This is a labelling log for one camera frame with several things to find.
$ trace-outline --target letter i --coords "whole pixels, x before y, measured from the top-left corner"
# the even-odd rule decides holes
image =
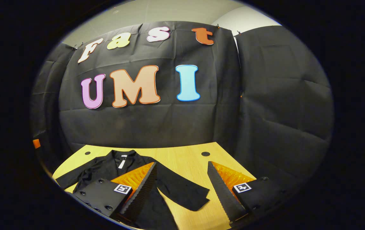
[[[177,99],[182,102],[198,100],[201,97],[195,87],[195,72],[198,67],[196,65],[179,65],[175,67],[175,70],[179,73],[181,81],[181,92],[177,95]]]

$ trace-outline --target letter m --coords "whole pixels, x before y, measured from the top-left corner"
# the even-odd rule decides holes
[[[152,104],[160,101],[156,93],[156,72],[158,66],[146,65],[140,69],[133,81],[126,70],[116,70],[110,73],[114,82],[114,102],[113,107],[120,108],[127,105],[123,98],[123,92],[131,104],[137,101],[138,93],[141,90],[139,102],[141,104]]]

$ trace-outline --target jacket sleeve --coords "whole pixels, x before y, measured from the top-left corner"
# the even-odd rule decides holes
[[[209,189],[185,179],[149,157],[149,162],[157,164],[157,188],[175,203],[191,211],[198,211],[208,201]]]
[[[67,189],[68,187],[78,182],[80,176],[82,175],[82,172],[92,167],[95,163],[96,163],[96,158],[56,178],[56,182],[60,185],[61,188]]]

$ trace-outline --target purple letter u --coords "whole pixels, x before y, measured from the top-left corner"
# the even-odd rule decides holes
[[[89,86],[92,83],[91,78],[84,79],[81,82],[81,87],[83,89],[83,103],[89,109],[97,109],[102,105],[103,102],[103,80],[105,79],[105,74],[100,74],[95,77],[96,81],[96,99],[90,99]]]

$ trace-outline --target black cloth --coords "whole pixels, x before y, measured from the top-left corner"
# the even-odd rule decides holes
[[[296,191],[330,144],[330,83],[314,54],[283,26],[251,29],[235,38],[243,92],[233,157],[254,176]]]
[[[39,160],[54,172],[74,151],[67,144],[58,114],[60,86],[74,49],[60,43],[46,57],[30,96],[30,122],[33,139],[39,139]]]
[[[127,155],[122,169],[119,169],[121,155]],[[77,182],[73,192],[82,189],[96,179],[115,179],[127,172],[151,162],[157,164],[156,187],[169,199],[190,211],[198,211],[209,200],[206,198],[209,189],[197,185],[177,173],[171,171],[152,157],[140,156],[135,150],[121,152],[111,150],[103,157],[96,157],[84,165],[73,169],[56,179],[56,182],[66,189]],[[149,199],[136,221],[136,226],[143,229],[178,229],[175,220],[163,197],[153,188]]]
[[[148,32],[167,26],[169,38],[148,42]],[[197,41],[194,28],[212,32],[213,45]],[[130,43],[107,49],[115,35],[131,33]],[[77,61],[87,44],[100,38],[87,60]],[[124,69],[136,80],[145,65],[156,65],[156,92],[161,100],[154,104],[114,108],[114,87],[110,73]],[[199,100],[183,102],[178,65],[196,65],[195,90]],[[103,102],[97,109],[83,103],[81,82],[91,78],[90,98],[96,98],[94,77],[105,74]],[[229,154],[236,146],[240,103],[238,51],[232,32],[197,22],[161,21],[130,25],[85,41],[67,64],[59,93],[59,119],[66,143],[73,152],[85,144],[117,148],[163,148],[217,142]]]

